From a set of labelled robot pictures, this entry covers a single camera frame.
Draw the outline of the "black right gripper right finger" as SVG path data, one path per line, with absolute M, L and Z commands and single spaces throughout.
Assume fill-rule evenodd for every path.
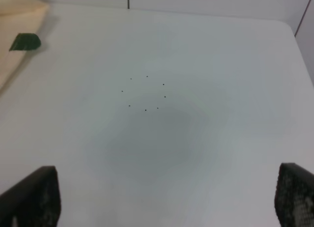
M 280 226 L 314 225 L 314 175 L 295 163 L 282 163 L 274 206 Z

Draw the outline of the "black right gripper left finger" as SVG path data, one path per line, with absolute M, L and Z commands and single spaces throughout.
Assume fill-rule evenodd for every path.
M 56 227 L 61 196 L 55 166 L 42 166 L 0 195 L 2 227 Z

